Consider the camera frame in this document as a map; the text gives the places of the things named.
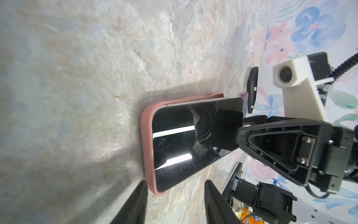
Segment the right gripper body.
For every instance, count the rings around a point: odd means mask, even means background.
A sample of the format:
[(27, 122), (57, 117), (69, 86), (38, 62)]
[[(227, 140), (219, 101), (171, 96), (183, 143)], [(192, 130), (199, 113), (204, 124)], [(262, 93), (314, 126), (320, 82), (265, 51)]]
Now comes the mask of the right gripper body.
[(297, 166), (296, 184), (312, 184), (321, 192), (337, 194), (346, 176), (355, 133), (319, 120), (298, 120), (296, 124), (303, 132), (297, 142), (300, 147), (306, 143), (305, 136), (314, 141), (309, 161)]

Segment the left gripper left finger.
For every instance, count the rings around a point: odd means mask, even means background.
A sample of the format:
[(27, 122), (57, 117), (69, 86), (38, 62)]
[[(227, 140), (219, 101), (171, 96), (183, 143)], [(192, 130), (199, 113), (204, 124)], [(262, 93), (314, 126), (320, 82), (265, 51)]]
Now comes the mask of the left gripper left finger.
[(142, 180), (110, 224), (144, 224), (147, 200), (147, 181)]

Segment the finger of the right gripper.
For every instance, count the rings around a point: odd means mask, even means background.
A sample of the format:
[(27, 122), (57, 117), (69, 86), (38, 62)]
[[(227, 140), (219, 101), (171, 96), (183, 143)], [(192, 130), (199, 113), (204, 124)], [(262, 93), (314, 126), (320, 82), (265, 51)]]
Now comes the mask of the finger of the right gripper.
[(235, 141), (249, 156), (296, 184), (297, 166), (309, 161), (314, 143), (313, 138), (305, 136), (306, 143), (301, 147), (298, 145), (299, 135), (303, 133), (296, 124), (298, 120), (312, 119), (282, 117), (282, 121), (272, 127), (240, 127)]
[(243, 127), (258, 126), (258, 127), (272, 127), (276, 122), (282, 121), (282, 117), (267, 115), (256, 115), (243, 119)]

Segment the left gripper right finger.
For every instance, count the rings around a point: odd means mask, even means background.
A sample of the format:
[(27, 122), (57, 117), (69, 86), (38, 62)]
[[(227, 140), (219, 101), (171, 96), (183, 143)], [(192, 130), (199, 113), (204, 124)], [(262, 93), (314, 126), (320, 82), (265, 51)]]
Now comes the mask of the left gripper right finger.
[(208, 224), (241, 224), (211, 180), (205, 181), (204, 201)]

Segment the pink phone case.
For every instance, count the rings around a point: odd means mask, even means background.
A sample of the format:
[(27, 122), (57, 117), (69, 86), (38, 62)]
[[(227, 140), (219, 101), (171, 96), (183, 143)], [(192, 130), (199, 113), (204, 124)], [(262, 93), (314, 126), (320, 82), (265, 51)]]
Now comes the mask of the pink phone case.
[(165, 192), (158, 192), (156, 186), (155, 169), (154, 169), (154, 155), (153, 155), (153, 130), (152, 121), (155, 111), (163, 105), (187, 103), (197, 100), (221, 99), (224, 94), (221, 92), (213, 92), (203, 96), (186, 97), (182, 99), (174, 99), (162, 101), (147, 106), (142, 112), (140, 119), (141, 140), (144, 157), (145, 180), (148, 183), (148, 189), (155, 195), (161, 197)]

